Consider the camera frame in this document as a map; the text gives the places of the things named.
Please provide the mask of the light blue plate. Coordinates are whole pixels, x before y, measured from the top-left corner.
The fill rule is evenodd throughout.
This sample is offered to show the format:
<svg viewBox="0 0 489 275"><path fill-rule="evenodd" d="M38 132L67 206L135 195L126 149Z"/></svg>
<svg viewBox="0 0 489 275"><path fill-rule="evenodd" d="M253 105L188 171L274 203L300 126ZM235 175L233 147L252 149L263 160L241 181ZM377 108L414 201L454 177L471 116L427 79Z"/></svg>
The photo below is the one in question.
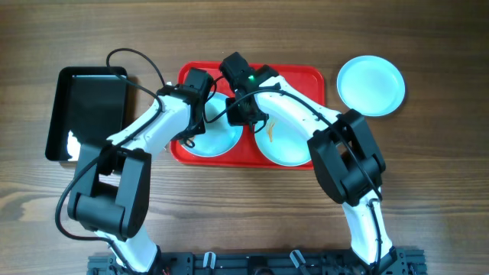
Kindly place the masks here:
<svg viewBox="0 0 489 275"><path fill-rule="evenodd" d="M306 140L273 116L255 125L254 139L259 151L280 166L298 167L311 161Z"/></svg>
<svg viewBox="0 0 489 275"><path fill-rule="evenodd" d="M336 87L346 106L369 117L395 112L406 96L402 73L390 61L372 55L346 62L338 72Z"/></svg>
<svg viewBox="0 0 489 275"><path fill-rule="evenodd" d="M205 106L206 117L211 120L225 107L227 95L217 92ZM183 145L183 149L198 157L217 157L231 150L241 138L242 126L231 126L227 115L224 114L217 121L204 123L206 132L193 138L195 146L189 148Z"/></svg>

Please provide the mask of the green and orange sponge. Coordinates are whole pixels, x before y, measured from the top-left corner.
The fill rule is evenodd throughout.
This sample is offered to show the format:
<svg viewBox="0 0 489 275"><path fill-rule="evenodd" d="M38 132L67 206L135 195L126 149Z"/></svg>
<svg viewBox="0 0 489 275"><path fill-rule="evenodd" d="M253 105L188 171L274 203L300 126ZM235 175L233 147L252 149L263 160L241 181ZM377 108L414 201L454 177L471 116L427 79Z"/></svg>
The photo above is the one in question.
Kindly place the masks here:
<svg viewBox="0 0 489 275"><path fill-rule="evenodd" d="M186 143L191 143L191 142L194 142L195 137L196 137L195 135L194 135L194 136L191 136L191 137L186 137L186 138L185 138L185 142L186 142Z"/></svg>

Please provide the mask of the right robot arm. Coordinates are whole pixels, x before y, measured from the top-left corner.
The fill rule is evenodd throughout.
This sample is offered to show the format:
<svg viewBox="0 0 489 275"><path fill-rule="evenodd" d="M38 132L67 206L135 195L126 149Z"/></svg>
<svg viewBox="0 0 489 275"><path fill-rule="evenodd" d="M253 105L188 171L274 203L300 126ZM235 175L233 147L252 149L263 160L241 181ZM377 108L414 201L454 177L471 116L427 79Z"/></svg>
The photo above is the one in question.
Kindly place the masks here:
<svg viewBox="0 0 489 275"><path fill-rule="evenodd" d="M255 124L272 115L306 139L320 187L343 208L352 251L370 273L384 272L394 261L381 211L386 164L364 116L314 102L272 67L256 70L239 53L226 57L219 71L235 94L226 105L231 124Z"/></svg>

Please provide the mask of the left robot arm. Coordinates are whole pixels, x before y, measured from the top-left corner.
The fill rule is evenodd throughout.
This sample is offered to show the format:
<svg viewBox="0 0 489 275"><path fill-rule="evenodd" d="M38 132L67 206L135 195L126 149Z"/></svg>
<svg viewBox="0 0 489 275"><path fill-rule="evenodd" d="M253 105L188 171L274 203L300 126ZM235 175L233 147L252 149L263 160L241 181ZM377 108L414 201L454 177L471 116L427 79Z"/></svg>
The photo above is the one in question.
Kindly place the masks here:
<svg viewBox="0 0 489 275"><path fill-rule="evenodd" d="M160 89L151 108L126 129L81 147L61 200L72 220L112 249L110 271L164 273L160 248L144 227L151 161L171 141L192 147L192 137L205 133L203 112L213 83L205 70L191 69L184 83Z"/></svg>

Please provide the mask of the red plastic tray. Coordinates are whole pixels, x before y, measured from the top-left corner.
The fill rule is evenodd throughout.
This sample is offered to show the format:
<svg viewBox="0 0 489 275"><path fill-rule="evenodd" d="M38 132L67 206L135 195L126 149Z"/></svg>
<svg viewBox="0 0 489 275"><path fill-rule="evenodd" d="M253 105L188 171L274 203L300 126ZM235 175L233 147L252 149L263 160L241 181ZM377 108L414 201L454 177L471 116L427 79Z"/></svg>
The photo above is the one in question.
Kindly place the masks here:
<svg viewBox="0 0 489 275"><path fill-rule="evenodd" d="M178 80L183 83L189 70L197 68L207 71L213 79L222 76L219 70L220 62L192 61L184 65L179 72ZM312 66L301 65L269 65L275 69L289 83L288 86L294 88L304 96L314 102L325 105L325 81L322 74ZM229 84L225 79L217 82L217 92L225 94L228 99L234 97ZM258 149L254 132L255 126L250 130L248 126L242 126L243 132L238 143L228 152L217 157L198 157L183 149L179 141L170 142L170 152L173 157L181 163L200 166L218 167L253 167L268 169L290 169L290 170L313 170L312 162L308 162L298 167L284 167L268 160Z"/></svg>

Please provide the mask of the black rectangular water tray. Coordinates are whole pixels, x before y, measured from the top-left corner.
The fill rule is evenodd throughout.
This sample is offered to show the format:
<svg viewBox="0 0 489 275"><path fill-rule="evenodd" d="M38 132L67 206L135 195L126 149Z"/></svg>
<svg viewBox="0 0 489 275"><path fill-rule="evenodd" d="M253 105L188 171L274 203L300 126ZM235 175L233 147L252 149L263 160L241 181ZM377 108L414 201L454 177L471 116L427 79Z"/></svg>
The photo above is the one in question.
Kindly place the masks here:
<svg viewBox="0 0 489 275"><path fill-rule="evenodd" d="M78 160L81 144L104 141L125 126L128 85L124 68L68 66L57 81L45 157Z"/></svg>

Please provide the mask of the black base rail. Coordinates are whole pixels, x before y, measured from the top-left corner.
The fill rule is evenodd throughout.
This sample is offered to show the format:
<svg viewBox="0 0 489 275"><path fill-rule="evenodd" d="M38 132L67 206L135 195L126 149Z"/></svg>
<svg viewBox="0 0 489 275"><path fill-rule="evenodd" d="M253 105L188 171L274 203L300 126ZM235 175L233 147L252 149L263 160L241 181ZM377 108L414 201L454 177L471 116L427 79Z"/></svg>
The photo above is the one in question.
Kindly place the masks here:
<svg viewBox="0 0 489 275"><path fill-rule="evenodd" d="M309 253L205 254L163 253L160 274L371 274L350 250ZM393 248L375 274L428 274L423 250ZM91 256L86 274L130 274L114 255Z"/></svg>

